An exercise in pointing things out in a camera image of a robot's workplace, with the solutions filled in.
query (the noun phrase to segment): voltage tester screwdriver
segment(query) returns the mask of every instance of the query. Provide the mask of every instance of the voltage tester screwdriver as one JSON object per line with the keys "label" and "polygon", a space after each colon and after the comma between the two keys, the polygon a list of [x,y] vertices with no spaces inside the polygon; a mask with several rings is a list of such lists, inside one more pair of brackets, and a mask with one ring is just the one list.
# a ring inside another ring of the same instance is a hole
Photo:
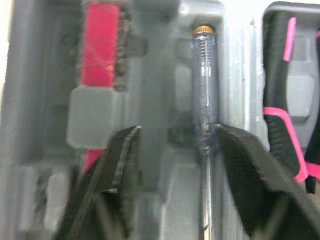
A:
{"label": "voltage tester screwdriver", "polygon": [[212,240],[212,160],[217,149],[218,83],[216,37],[210,26],[201,25],[192,33],[192,56],[192,114],[202,169],[200,231],[203,240]]}

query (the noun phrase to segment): pink and black handle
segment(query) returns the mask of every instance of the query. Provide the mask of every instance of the pink and black handle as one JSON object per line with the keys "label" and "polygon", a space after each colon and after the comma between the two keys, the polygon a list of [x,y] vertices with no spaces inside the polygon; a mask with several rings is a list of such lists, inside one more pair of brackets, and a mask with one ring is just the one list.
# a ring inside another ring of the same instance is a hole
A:
{"label": "pink and black handle", "polygon": [[[320,70],[320,30],[316,34],[315,41],[316,53],[318,58],[318,69]],[[308,147],[305,151],[305,160],[309,176],[315,177],[316,179],[320,180],[320,110],[318,111],[316,124],[313,129]]]}
{"label": "pink and black handle", "polygon": [[296,18],[289,12],[275,13],[264,42],[264,119],[268,125],[271,154],[295,177],[304,181],[307,168],[287,106],[287,78],[296,31]]}

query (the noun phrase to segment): pink grip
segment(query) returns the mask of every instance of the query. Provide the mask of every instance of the pink grip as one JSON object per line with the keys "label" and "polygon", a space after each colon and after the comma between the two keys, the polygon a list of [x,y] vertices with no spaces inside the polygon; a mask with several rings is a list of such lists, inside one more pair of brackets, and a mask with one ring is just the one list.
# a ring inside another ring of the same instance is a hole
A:
{"label": "pink grip", "polygon": [[[92,2],[86,13],[81,84],[89,87],[112,88],[115,65],[120,7],[114,3]],[[103,149],[88,149],[85,174],[96,162]]]}
{"label": "pink grip", "polygon": [[289,114],[285,110],[277,108],[277,107],[266,106],[263,108],[263,113],[265,115],[277,116],[283,120],[285,127],[289,133],[290,139],[292,141],[292,144],[293,144],[295,153],[297,155],[298,161],[299,161],[300,169],[299,169],[298,174],[295,176],[295,180],[297,183],[304,181],[308,177],[306,161],[305,161],[304,155],[301,151],[300,143],[299,143],[294,125],[291,121],[291,117],[289,116]]}
{"label": "pink grip", "polygon": [[294,48],[296,33],[296,18],[291,17],[288,22],[288,29],[286,32],[285,48],[283,54],[283,60],[289,62],[291,59],[292,49]]}

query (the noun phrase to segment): gray plastic tool case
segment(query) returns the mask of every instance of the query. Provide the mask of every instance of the gray plastic tool case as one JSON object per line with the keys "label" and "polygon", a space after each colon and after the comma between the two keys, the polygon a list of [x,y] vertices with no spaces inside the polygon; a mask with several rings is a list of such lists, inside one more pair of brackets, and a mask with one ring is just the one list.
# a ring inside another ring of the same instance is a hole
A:
{"label": "gray plastic tool case", "polygon": [[[120,96],[123,121],[118,127],[142,126],[142,191],[131,238],[197,240],[201,171],[193,148],[184,144],[190,127],[192,30],[207,23],[217,32],[220,122],[254,133],[268,148],[263,16],[272,2],[120,2],[131,15],[132,33],[147,41],[146,55],[129,58],[128,89]],[[0,128],[1,240],[50,239],[82,167],[84,151],[67,144],[66,135],[70,93],[78,82],[85,4],[14,2]],[[268,11],[277,9],[297,15],[288,102],[305,148],[319,107],[314,37],[320,5],[278,2]],[[214,191],[215,239],[247,239],[220,156],[214,166]]]}

